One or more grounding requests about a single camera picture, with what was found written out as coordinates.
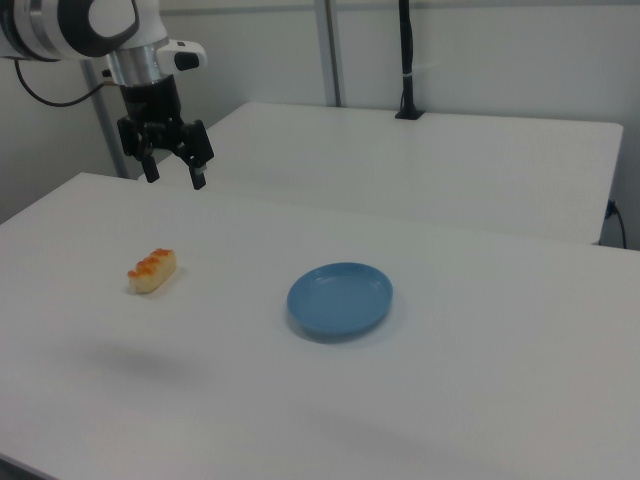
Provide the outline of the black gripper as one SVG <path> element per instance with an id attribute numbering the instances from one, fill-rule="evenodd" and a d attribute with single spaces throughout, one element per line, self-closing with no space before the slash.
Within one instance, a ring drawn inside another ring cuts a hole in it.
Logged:
<path id="1" fill-rule="evenodd" d="M 127 115 L 117 121 L 126 156 L 142 166 L 148 183 L 159 179 L 153 148 L 174 151 L 188 167 L 195 190 L 206 185 L 204 171 L 214 158 L 207 130 L 201 120 L 185 123 L 173 75 L 142 86 L 120 86 Z"/>

